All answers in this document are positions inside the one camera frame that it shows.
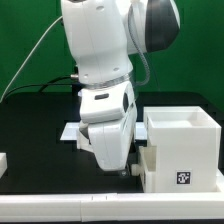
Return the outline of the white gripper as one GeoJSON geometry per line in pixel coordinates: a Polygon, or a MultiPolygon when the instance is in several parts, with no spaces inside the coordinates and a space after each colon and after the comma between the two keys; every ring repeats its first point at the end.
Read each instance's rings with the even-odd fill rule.
{"type": "Polygon", "coordinates": [[[124,169],[137,119],[136,105],[132,104],[120,120],[90,124],[88,134],[99,167],[104,171],[119,171],[121,177],[128,176],[124,169]]]}

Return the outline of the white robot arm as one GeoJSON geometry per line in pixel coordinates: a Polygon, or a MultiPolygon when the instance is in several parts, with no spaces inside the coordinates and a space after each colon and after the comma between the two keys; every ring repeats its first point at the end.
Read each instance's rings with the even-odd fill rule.
{"type": "Polygon", "coordinates": [[[64,29],[78,67],[77,146],[104,171],[126,167],[137,108],[131,54],[168,48],[180,30],[174,0],[61,0],[64,29]]]}

